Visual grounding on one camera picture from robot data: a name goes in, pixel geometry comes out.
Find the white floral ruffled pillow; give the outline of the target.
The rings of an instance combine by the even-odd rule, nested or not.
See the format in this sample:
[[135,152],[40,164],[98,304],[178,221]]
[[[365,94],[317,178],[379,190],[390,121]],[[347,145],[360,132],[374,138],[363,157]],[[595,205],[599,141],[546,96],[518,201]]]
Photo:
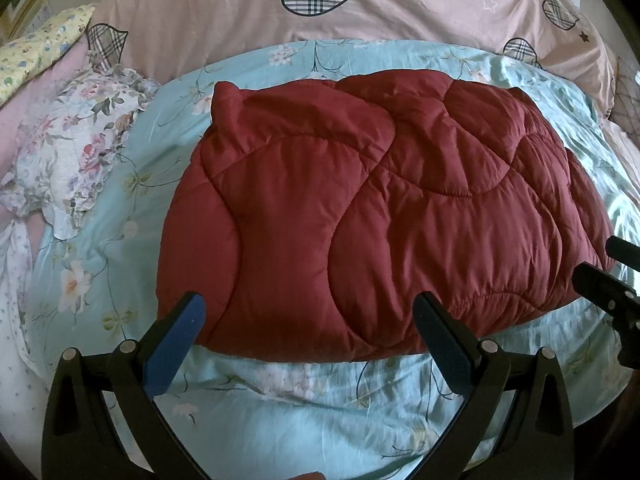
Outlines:
[[41,211],[59,240],[76,236],[158,88],[121,65],[106,72],[86,68],[55,84],[17,127],[1,205],[19,217]]

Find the yellow floral pillow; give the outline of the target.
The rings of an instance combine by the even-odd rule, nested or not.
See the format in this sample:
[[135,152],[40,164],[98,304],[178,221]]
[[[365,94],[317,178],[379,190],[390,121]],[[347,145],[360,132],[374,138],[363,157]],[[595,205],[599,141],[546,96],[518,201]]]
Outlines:
[[65,9],[33,32],[1,47],[1,105],[76,44],[87,29],[94,10],[94,4]]

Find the pink duvet with plaid hearts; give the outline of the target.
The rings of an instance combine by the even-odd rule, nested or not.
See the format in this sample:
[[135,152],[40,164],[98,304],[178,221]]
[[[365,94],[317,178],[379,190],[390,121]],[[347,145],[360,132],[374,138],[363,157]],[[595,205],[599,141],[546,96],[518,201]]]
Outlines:
[[608,114],[616,63],[567,0],[102,0],[93,63],[159,82],[259,48],[316,39],[427,40],[504,54],[574,81]]

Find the red quilted puffer coat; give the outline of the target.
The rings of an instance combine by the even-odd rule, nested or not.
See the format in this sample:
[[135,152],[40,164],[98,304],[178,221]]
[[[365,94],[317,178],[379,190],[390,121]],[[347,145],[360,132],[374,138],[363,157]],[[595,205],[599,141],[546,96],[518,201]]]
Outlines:
[[270,362],[420,353],[430,292],[477,336],[612,268],[596,186],[521,89],[386,70],[216,84],[166,214],[156,298],[205,302],[198,344]]

